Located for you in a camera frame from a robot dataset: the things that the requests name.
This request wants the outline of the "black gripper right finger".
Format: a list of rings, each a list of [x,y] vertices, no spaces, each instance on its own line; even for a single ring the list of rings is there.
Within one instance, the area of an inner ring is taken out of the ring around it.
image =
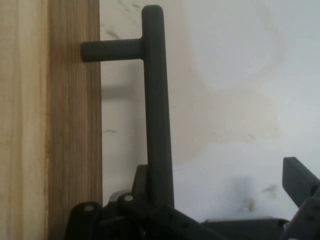
[[[282,187],[298,207],[285,227],[282,240],[318,240],[320,238],[320,179],[296,157],[285,157]]]

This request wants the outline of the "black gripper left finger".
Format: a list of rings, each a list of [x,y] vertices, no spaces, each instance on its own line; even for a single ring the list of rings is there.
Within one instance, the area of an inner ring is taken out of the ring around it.
[[[76,205],[65,230],[67,240],[220,240],[218,233],[173,207],[155,207],[147,198],[147,165],[136,169],[132,192],[105,207]]]

